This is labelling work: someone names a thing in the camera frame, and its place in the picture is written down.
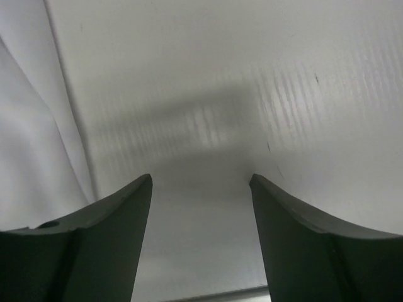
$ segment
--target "white backdrop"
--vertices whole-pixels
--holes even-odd
[[[402,1],[47,2],[97,197],[154,178],[133,301],[266,283],[253,172],[403,233]]]
[[[45,5],[0,1],[0,230],[93,201]]]

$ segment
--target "ridged texture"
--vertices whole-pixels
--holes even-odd
[[[403,233],[403,2],[49,1],[102,197],[150,172],[133,300],[265,284],[262,174]]]

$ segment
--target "dark green plastic part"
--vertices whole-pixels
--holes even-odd
[[[144,175],[37,229],[0,232],[0,301],[129,302],[151,194]]]
[[[348,223],[250,182],[272,302],[403,301],[403,237]]]

